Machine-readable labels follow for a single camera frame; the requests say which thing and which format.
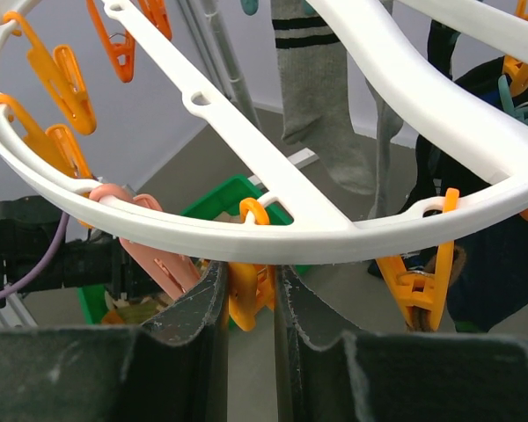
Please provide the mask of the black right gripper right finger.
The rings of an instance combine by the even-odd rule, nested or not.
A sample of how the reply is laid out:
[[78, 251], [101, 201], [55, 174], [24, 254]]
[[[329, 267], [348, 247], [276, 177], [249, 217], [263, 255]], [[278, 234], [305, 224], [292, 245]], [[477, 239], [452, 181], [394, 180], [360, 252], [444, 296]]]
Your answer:
[[528, 421], [528, 341], [364, 331], [291, 266], [274, 327], [281, 421]]

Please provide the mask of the orange clip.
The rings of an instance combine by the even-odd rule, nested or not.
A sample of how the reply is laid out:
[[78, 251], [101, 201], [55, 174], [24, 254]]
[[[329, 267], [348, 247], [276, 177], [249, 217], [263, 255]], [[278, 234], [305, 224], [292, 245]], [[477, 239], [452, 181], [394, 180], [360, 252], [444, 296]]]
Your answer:
[[263, 308], [275, 308], [274, 266], [230, 262], [228, 287], [230, 318], [242, 331], [256, 326], [256, 316]]

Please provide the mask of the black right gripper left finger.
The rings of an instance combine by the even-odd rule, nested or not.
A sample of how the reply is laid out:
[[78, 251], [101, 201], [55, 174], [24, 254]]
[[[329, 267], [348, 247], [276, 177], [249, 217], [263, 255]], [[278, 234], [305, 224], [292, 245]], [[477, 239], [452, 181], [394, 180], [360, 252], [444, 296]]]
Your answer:
[[227, 266], [140, 326], [0, 330], [0, 421], [224, 421]]

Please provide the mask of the pink clip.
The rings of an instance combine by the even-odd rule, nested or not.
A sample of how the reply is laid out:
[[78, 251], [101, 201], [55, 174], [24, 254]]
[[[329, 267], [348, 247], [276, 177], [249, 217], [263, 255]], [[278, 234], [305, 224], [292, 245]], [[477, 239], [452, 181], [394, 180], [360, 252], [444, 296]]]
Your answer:
[[[123, 200], [139, 207], [159, 212], [163, 211], [163, 208], [153, 196], [142, 193], [132, 197], [123, 187], [115, 184], [103, 184], [89, 193], [89, 198], [97, 202], [108, 196], [114, 196], [118, 200]], [[119, 240], [128, 255], [174, 301], [193, 288], [201, 278], [190, 257], [158, 250], [129, 241], [123, 237], [119, 237]]]

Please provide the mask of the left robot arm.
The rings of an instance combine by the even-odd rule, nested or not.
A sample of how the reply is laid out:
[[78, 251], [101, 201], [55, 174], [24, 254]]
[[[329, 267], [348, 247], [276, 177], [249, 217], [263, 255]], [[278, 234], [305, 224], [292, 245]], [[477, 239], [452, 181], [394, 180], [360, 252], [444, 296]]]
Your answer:
[[85, 240], [66, 240], [62, 211], [39, 195], [0, 201], [0, 290], [36, 266], [24, 293], [106, 285], [119, 295], [135, 295], [144, 278], [118, 238], [95, 231]]

